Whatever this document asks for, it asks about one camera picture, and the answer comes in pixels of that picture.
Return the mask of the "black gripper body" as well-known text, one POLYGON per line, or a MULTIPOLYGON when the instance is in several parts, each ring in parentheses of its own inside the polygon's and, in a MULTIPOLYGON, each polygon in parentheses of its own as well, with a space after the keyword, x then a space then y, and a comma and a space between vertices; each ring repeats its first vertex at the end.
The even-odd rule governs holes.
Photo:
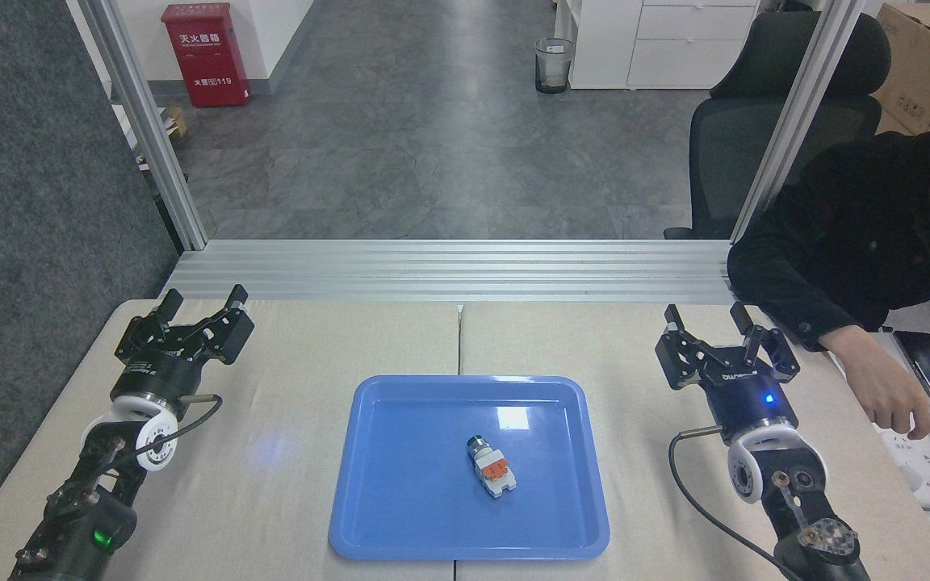
POLYGON ((119 375, 111 400, 134 396, 156 402, 172 413, 185 413, 184 396, 194 395, 202 380, 204 361, 172 353, 141 353, 130 357, 119 375))
POLYGON ((763 364, 753 370, 727 370, 709 366, 702 371, 702 389, 717 425, 723 427, 721 439, 730 445, 756 428, 769 425, 798 427, 798 418, 763 364))

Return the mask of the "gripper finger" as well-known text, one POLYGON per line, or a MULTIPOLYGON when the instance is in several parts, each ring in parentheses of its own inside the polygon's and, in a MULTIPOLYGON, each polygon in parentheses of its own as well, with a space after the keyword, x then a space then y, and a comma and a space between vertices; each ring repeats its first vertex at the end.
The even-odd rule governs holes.
POLYGON ((115 356, 122 362, 131 361, 143 352, 162 352, 170 330, 170 321, 176 316, 183 303, 180 291, 171 288, 162 302, 145 317, 133 317, 117 349, 115 356))
POLYGON ((701 381, 700 372, 707 363, 719 368, 726 367, 723 352, 688 333, 675 304, 669 304, 664 312, 667 327, 656 345, 656 356, 669 387, 679 391, 701 381))
POLYGON ((193 326, 178 330, 178 356, 189 362, 218 360, 232 365, 242 352, 254 323, 244 310, 249 294, 236 284, 223 308, 193 326))
POLYGON ((735 302, 730 313, 739 333, 744 336, 742 360, 746 366, 756 367, 760 349, 765 349, 775 380, 791 380, 798 374, 800 365, 779 328, 765 328, 753 323, 746 306, 741 302, 735 302))

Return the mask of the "person's hand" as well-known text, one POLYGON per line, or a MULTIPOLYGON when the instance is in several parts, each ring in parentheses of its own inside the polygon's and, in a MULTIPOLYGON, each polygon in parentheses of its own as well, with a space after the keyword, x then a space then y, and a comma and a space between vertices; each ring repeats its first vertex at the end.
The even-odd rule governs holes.
POLYGON ((874 425, 909 439, 930 434, 930 405, 914 375, 888 354, 843 363, 850 390, 874 425))

